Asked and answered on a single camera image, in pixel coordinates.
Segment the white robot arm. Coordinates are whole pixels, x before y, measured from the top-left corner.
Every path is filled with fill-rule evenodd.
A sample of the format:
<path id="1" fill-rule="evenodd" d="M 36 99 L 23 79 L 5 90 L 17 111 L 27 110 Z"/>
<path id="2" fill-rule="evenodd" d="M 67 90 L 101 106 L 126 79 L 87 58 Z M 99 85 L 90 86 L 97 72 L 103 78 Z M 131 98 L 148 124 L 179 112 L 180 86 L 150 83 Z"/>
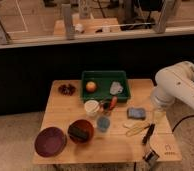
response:
<path id="1" fill-rule="evenodd" d="M 151 101 L 157 108 L 168 108 L 175 99 L 194 110 L 194 64 L 183 61 L 160 69 L 155 75 L 156 86 Z"/>

